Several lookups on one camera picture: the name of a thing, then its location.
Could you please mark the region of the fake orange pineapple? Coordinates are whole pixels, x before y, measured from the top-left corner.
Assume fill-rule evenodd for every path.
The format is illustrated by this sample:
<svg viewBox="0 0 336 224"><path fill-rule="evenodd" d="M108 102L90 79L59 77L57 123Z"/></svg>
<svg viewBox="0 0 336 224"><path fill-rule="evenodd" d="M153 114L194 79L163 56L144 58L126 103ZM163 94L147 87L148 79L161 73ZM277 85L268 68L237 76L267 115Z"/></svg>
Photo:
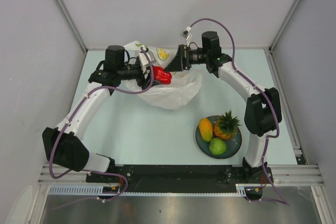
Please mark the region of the fake orange pineapple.
<svg viewBox="0 0 336 224"><path fill-rule="evenodd" d="M233 138L237 131L240 124L240 120L238 117L233 117L232 111L229 110L222 114L215 122L213 127L214 135L221 140L230 140Z"/></svg>

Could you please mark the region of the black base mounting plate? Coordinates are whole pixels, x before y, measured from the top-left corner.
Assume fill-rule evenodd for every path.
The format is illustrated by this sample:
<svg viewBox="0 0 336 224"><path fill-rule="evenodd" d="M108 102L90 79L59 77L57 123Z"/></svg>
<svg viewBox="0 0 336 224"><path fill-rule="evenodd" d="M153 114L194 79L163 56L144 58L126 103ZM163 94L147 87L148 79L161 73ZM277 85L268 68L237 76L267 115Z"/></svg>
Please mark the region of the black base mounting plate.
<svg viewBox="0 0 336 224"><path fill-rule="evenodd" d="M232 165L115 165L107 170L124 176L128 187L154 188L218 188L226 185L267 184L273 179L269 167L264 172L262 168L250 171L245 166Z"/></svg>

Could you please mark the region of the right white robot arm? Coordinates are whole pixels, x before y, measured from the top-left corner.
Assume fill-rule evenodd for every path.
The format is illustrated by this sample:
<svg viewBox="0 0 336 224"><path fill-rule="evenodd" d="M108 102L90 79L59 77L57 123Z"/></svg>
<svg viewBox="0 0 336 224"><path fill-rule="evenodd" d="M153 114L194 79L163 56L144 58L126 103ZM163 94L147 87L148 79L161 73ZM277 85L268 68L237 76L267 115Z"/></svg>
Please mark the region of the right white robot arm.
<svg viewBox="0 0 336 224"><path fill-rule="evenodd" d="M202 47L190 49L179 45L175 56L164 68L166 72L190 70L205 64L207 71L228 83L245 101L244 123L250 132L248 151L243 158L243 179L254 183L267 176L266 151L270 132L279 131L282 120L279 92L276 88L259 87L234 64L234 57L222 52L215 31L202 33Z"/></svg>

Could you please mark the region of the fake red bell pepper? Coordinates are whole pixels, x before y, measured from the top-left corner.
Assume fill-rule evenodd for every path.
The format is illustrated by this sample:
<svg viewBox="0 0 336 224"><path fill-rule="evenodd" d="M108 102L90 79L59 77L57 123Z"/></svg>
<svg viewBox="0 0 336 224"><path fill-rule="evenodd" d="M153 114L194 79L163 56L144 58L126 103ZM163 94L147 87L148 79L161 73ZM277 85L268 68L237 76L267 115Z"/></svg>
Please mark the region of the fake red bell pepper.
<svg viewBox="0 0 336 224"><path fill-rule="evenodd" d="M159 84L171 84L172 74L170 72L165 72L162 67L154 66L154 80Z"/></svg>

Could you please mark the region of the fake orange green mango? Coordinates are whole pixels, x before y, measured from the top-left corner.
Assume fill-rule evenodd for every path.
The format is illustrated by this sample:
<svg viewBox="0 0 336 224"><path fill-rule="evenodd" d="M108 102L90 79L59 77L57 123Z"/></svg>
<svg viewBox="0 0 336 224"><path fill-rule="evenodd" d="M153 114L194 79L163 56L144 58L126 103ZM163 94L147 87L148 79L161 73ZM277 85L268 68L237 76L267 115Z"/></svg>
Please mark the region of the fake orange green mango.
<svg viewBox="0 0 336 224"><path fill-rule="evenodd" d="M210 142L213 139L213 125L208 118L202 118L198 128L203 141Z"/></svg>

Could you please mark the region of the dark blue ceramic plate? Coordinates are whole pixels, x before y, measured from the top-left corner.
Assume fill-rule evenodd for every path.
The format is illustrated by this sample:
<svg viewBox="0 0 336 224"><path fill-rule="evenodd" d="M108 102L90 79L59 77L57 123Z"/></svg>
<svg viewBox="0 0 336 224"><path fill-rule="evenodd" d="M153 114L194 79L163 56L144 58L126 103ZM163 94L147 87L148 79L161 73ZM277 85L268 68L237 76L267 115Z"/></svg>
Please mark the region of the dark blue ceramic plate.
<svg viewBox="0 0 336 224"><path fill-rule="evenodd" d="M206 155L216 159L234 156L242 145L241 126L231 110L222 115L202 118L196 128L196 144Z"/></svg>

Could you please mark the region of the fake green lime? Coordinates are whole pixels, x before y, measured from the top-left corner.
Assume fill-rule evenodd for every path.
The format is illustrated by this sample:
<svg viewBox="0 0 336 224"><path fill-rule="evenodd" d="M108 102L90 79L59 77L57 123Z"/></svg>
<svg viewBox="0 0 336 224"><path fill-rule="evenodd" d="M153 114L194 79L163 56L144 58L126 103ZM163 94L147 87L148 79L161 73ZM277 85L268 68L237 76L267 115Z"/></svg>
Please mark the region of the fake green lime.
<svg viewBox="0 0 336 224"><path fill-rule="evenodd" d="M222 155L226 152L227 146L226 143L220 138L213 138L209 144L209 151L213 155Z"/></svg>

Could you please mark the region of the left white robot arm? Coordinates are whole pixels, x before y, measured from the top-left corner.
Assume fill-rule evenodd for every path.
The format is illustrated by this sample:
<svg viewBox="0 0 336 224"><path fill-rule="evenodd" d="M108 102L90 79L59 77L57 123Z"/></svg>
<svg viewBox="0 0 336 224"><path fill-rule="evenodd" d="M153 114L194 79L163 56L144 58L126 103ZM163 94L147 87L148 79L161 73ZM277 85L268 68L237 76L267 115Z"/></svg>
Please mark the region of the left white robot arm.
<svg viewBox="0 0 336 224"><path fill-rule="evenodd" d="M115 178L116 169L111 166L112 159L90 152L82 143L85 131L105 101L115 91L132 94L122 90L119 85L124 80L140 82L138 94L147 92L154 83L154 66L145 45L135 63L130 63L130 54L123 46L108 46L104 60L100 61L90 75L88 85L76 106L55 127L47 127L42 133L49 173L53 179L60 179L53 171L53 165L66 168L68 172L86 171L97 173L105 182Z"/></svg>

